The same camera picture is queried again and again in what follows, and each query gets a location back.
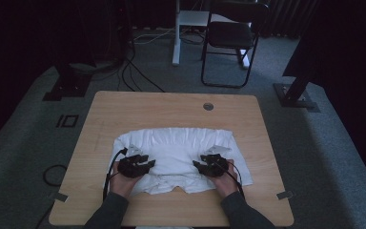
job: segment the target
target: dark curtain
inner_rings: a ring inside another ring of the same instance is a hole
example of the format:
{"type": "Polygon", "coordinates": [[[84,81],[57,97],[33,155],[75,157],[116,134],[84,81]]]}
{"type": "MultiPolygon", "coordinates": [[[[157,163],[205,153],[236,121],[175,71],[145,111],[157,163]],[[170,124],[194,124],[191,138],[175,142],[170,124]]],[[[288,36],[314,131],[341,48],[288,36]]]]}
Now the dark curtain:
{"type": "Polygon", "coordinates": [[[323,0],[283,75],[325,89],[366,165],[366,1],[323,0]]]}
{"type": "Polygon", "coordinates": [[[103,56],[110,19],[117,28],[110,2],[0,0],[0,129],[34,79],[55,61],[94,65],[93,56],[103,56]],[[95,25],[106,29],[95,31],[95,25]]]}

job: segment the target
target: chair leg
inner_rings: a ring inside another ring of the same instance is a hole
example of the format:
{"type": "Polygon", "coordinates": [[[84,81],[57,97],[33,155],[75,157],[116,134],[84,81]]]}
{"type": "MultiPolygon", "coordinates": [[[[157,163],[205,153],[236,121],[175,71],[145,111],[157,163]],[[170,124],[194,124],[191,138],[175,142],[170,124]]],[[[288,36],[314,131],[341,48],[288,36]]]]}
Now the chair leg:
{"type": "Polygon", "coordinates": [[[207,85],[207,83],[204,81],[204,69],[206,67],[206,55],[207,55],[207,46],[208,46],[208,43],[206,41],[207,40],[204,41],[203,53],[201,53],[201,59],[203,60],[203,63],[201,65],[201,82],[204,85],[207,85]]]}
{"type": "Polygon", "coordinates": [[[257,41],[258,41],[258,37],[256,38],[256,40],[254,42],[254,47],[253,47],[253,50],[252,50],[252,56],[251,56],[251,59],[249,60],[249,68],[248,68],[248,71],[246,72],[246,79],[245,79],[245,82],[243,83],[243,86],[245,86],[248,83],[249,77],[251,75],[251,68],[252,68],[252,65],[254,63],[254,55],[256,53],[257,41]]]}
{"type": "Polygon", "coordinates": [[[206,85],[206,86],[211,86],[211,87],[221,87],[221,88],[235,88],[235,89],[240,89],[240,88],[243,88],[249,81],[249,77],[250,77],[250,74],[251,74],[251,66],[249,66],[249,69],[247,70],[246,72],[246,78],[245,78],[245,82],[243,82],[242,84],[240,85],[229,85],[229,84],[214,84],[214,83],[209,83],[209,82],[206,82],[205,79],[204,79],[204,72],[205,72],[205,66],[206,66],[206,56],[207,56],[207,47],[204,49],[205,51],[203,51],[203,63],[202,63],[202,66],[201,66],[201,82],[206,85]]]}

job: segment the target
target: gray carpet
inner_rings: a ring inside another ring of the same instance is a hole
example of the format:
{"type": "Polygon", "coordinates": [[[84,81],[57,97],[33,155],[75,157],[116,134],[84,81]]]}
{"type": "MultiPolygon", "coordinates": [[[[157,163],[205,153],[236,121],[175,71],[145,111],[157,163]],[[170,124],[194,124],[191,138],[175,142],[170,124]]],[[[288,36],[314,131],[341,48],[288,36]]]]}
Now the gray carpet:
{"type": "MultiPolygon", "coordinates": [[[[198,40],[198,37],[186,37],[198,40]]],[[[173,41],[157,39],[136,45],[133,63],[168,93],[253,94],[258,98],[285,188],[296,193],[290,199],[295,223],[290,228],[366,228],[366,168],[324,91],[309,85],[307,92],[321,113],[282,108],[273,83],[291,83],[281,77],[297,40],[263,38],[259,42],[252,78],[243,89],[221,89],[200,82],[201,46],[182,43],[180,65],[172,66],[173,41]]],[[[235,82],[245,71],[233,62],[210,58],[208,75],[235,82]]],[[[133,85],[129,68],[124,72],[133,85]]],[[[129,91],[119,84],[119,72],[93,77],[85,97],[43,102],[57,78],[54,68],[38,77],[0,132],[0,228],[35,228],[52,204],[58,187],[47,185],[43,172],[54,164],[68,165],[84,120],[98,91],[129,91]],[[57,128],[61,115],[79,115],[73,128],[57,128]]],[[[142,91],[157,89],[132,69],[142,91]]],[[[48,177],[61,182],[57,168],[48,177]]],[[[56,227],[45,217],[40,228],[56,227]]]]}

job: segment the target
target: person's left hand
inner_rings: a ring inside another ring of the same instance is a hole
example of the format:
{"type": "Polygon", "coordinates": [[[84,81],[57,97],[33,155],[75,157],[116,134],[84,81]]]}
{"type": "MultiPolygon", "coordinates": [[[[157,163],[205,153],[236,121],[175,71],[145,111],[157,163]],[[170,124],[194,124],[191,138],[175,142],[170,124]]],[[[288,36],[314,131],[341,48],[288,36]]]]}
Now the person's left hand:
{"type": "MultiPolygon", "coordinates": [[[[118,161],[116,161],[114,163],[114,165],[112,166],[113,174],[118,173],[117,166],[118,166],[118,161]]],[[[137,177],[137,178],[129,178],[129,177],[124,177],[122,174],[117,174],[114,177],[112,177],[110,180],[110,191],[112,193],[116,193],[124,198],[128,198],[130,193],[132,192],[133,186],[142,177],[143,176],[137,177]]]]}

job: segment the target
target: black cable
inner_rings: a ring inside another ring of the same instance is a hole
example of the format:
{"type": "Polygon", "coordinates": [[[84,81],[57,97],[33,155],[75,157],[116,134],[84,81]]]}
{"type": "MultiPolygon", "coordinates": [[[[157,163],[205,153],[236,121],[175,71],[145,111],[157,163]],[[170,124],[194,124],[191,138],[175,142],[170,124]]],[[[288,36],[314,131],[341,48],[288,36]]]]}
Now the black cable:
{"type": "Polygon", "coordinates": [[[49,168],[47,168],[44,173],[43,173],[43,179],[44,179],[44,182],[46,182],[46,184],[50,185],[50,186],[53,186],[53,187],[59,187],[61,186],[61,183],[52,183],[50,181],[47,180],[47,172],[53,168],[56,168],[56,167],[61,167],[63,168],[65,171],[67,171],[67,167],[65,165],[60,165],[60,164],[57,164],[57,165],[52,165],[50,166],[49,168]]]}
{"type": "MultiPolygon", "coordinates": [[[[52,183],[50,181],[47,180],[47,172],[53,168],[57,168],[57,167],[60,167],[60,168],[63,168],[65,169],[65,171],[67,171],[67,167],[65,165],[60,165],[60,164],[56,164],[56,165],[52,165],[50,166],[49,168],[47,168],[44,173],[43,173],[43,180],[46,184],[50,185],[50,186],[53,186],[53,187],[59,187],[61,186],[61,184],[57,184],[57,183],[52,183]]],[[[38,229],[38,227],[40,227],[41,223],[43,222],[43,220],[46,218],[46,216],[49,214],[50,210],[52,209],[52,207],[54,206],[54,203],[50,206],[49,209],[47,209],[47,211],[44,213],[43,217],[38,220],[38,223],[37,225],[35,226],[35,229],[38,229]]]]}
{"type": "Polygon", "coordinates": [[[228,163],[230,163],[230,164],[232,164],[233,166],[234,166],[234,168],[236,169],[236,171],[237,171],[237,174],[239,175],[239,181],[240,181],[240,183],[242,184],[242,176],[240,175],[240,173],[239,173],[239,170],[237,169],[237,167],[233,164],[233,163],[231,163],[230,161],[228,161],[228,163]]]}
{"type": "Polygon", "coordinates": [[[118,174],[118,173],[116,173],[116,174],[112,175],[112,166],[114,165],[115,160],[117,159],[117,157],[120,154],[125,155],[126,153],[127,153],[127,148],[124,148],[124,149],[120,150],[119,152],[117,152],[117,154],[115,154],[115,156],[112,158],[112,164],[110,165],[109,171],[106,174],[105,187],[103,188],[103,201],[105,200],[105,198],[107,196],[107,191],[109,188],[110,180],[112,179],[112,177],[114,177],[116,174],[118,174]]]}
{"type": "Polygon", "coordinates": [[[222,169],[228,176],[230,176],[235,182],[236,182],[236,186],[237,188],[239,189],[239,193],[240,195],[245,198],[245,194],[243,193],[243,189],[242,189],[242,180],[240,180],[240,182],[238,182],[236,180],[236,178],[226,169],[224,169],[220,164],[218,164],[216,161],[213,160],[213,163],[216,164],[216,166],[218,166],[220,169],[222,169]]]}
{"type": "Polygon", "coordinates": [[[126,71],[127,67],[130,65],[130,62],[124,66],[123,72],[121,73],[121,78],[123,79],[124,84],[132,91],[135,92],[135,89],[133,89],[126,81],[126,78],[124,76],[124,72],[126,71]]]}
{"type": "Polygon", "coordinates": [[[127,61],[129,61],[129,63],[142,75],[142,77],[144,77],[146,80],[148,80],[150,83],[152,83],[157,89],[159,89],[162,93],[164,93],[165,91],[163,89],[161,89],[157,84],[155,84],[154,82],[152,82],[145,74],[143,74],[138,67],[136,67],[132,61],[130,59],[127,58],[127,61]]]}
{"type": "Polygon", "coordinates": [[[190,39],[187,39],[187,38],[184,38],[183,36],[180,37],[180,40],[186,44],[190,44],[190,45],[201,45],[204,43],[204,35],[200,34],[199,32],[195,32],[194,33],[195,35],[199,36],[201,38],[200,41],[193,41],[193,40],[190,40],[190,39]]]}
{"type": "Polygon", "coordinates": [[[135,87],[136,87],[140,92],[142,92],[142,89],[138,87],[138,85],[136,84],[135,80],[134,80],[134,79],[133,79],[133,77],[132,77],[132,67],[131,67],[131,66],[129,66],[129,69],[130,69],[130,79],[132,80],[133,85],[135,85],[135,87]]]}

